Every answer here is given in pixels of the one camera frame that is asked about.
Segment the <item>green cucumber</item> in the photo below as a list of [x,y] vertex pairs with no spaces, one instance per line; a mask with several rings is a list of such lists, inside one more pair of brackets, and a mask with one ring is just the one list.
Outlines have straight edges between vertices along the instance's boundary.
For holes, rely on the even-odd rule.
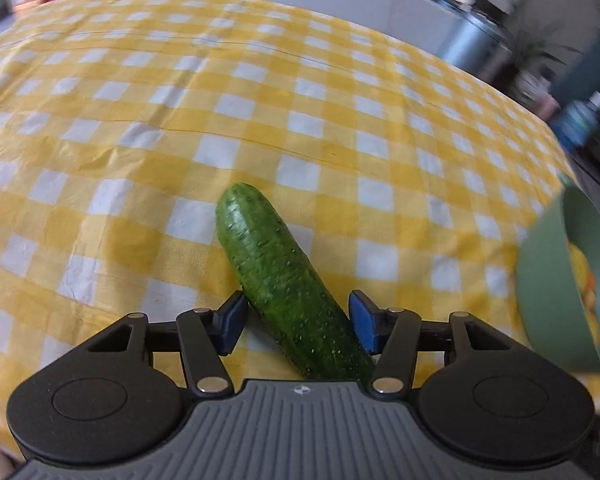
[[279,350],[309,380],[367,382],[372,358],[268,199],[235,183],[215,208],[216,235]]

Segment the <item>large round yellow-green pear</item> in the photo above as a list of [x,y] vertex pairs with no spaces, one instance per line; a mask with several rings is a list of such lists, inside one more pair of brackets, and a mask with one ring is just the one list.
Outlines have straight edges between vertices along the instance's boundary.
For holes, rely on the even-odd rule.
[[577,288],[583,300],[583,304],[592,310],[596,301],[596,281],[591,270],[588,258],[584,252],[573,243],[569,243],[569,253]]

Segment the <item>green colander bowl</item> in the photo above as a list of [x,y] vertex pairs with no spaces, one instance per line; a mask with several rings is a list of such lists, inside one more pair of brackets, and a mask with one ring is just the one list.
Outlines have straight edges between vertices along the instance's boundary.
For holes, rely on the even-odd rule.
[[[590,330],[573,244],[588,260],[595,280],[597,330]],[[527,231],[518,250],[516,296],[533,349],[573,373],[600,373],[600,213],[568,178]]]

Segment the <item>yellow checkered tablecloth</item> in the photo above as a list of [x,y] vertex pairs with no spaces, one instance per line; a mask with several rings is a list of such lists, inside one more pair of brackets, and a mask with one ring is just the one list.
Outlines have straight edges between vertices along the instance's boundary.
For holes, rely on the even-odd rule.
[[236,288],[214,208],[266,195],[330,292],[524,338],[550,129],[380,32],[262,0],[65,0],[0,36],[0,451],[16,385],[125,313]]

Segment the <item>pink stool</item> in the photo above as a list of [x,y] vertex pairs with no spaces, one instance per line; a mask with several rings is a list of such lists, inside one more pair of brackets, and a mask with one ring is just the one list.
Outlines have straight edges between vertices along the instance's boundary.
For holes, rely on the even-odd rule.
[[555,100],[554,96],[549,93],[545,93],[535,103],[533,107],[533,114],[536,117],[548,122],[550,118],[559,110],[559,103]]

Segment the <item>blue water jug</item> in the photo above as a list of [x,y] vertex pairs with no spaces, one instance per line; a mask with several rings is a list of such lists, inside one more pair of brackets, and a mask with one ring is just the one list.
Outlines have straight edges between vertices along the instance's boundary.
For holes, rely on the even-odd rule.
[[573,101],[558,117],[550,128],[562,148],[572,153],[583,148],[591,134],[598,127],[600,116],[600,92],[594,92],[587,101]]

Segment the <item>grey metal trash bin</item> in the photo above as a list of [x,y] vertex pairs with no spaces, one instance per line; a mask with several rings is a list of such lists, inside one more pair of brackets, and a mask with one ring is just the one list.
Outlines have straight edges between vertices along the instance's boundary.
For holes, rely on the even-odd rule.
[[445,63],[480,79],[489,78],[509,55],[504,28],[478,12],[464,13],[437,53]]

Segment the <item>potted long-leaf plant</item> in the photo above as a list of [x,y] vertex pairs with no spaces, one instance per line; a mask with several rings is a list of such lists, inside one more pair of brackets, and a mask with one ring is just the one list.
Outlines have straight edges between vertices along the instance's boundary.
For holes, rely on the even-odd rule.
[[560,57],[564,53],[580,53],[575,47],[555,40],[555,36],[562,30],[562,23],[556,21],[547,25],[530,24],[518,27],[509,34],[508,46],[510,50],[508,79],[504,82],[505,93],[514,101],[529,104],[534,100],[533,93],[526,96],[519,86],[524,78],[529,76],[534,79],[531,69],[541,62],[553,62],[565,65]]

